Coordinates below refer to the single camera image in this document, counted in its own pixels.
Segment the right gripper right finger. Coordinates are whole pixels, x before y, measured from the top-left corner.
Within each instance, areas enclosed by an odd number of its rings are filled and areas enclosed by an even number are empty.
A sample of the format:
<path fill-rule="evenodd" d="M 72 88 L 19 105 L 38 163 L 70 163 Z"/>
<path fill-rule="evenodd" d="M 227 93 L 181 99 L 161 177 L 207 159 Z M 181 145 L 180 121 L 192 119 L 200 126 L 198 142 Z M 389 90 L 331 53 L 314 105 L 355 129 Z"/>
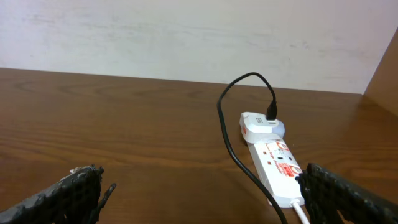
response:
<path fill-rule="evenodd" d="M 397 224 L 397 204 L 309 163 L 295 178 L 310 223 Z"/>

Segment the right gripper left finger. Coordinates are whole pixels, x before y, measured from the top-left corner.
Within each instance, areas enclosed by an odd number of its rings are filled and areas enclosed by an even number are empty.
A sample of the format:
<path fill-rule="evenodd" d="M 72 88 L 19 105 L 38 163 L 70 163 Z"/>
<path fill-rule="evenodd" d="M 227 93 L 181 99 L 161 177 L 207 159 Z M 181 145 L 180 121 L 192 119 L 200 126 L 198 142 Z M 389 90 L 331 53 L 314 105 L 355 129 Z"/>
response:
<path fill-rule="evenodd" d="M 1 211 L 1 224 L 95 224 L 116 188 L 101 194 L 103 167 L 76 167 L 50 187 Z"/>

